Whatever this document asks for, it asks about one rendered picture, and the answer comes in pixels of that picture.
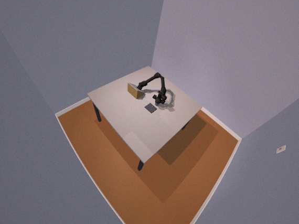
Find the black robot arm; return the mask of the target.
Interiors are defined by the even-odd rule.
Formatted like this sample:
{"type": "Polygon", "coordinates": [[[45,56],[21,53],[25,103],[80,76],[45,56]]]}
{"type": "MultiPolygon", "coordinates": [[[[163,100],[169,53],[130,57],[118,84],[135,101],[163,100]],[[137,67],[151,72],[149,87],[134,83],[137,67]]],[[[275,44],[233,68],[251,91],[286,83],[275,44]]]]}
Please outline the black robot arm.
{"type": "MultiPolygon", "coordinates": [[[[161,74],[158,72],[153,77],[151,77],[145,81],[139,82],[139,85],[137,86],[137,88],[139,90],[141,90],[144,86],[147,85],[147,83],[154,80],[155,78],[157,78],[157,79],[161,78],[162,87],[161,87],[161,91],[158,91],[158,97],[162,98],[165,101],[167,99],[167,96],[165,95],[166,94],[165,80],[164,80],[164,77],[162,77],[161,74]]],[[[160,98],[158,98],[158,97],[155,100],[156,103],[160,103],[160,98]]]]}

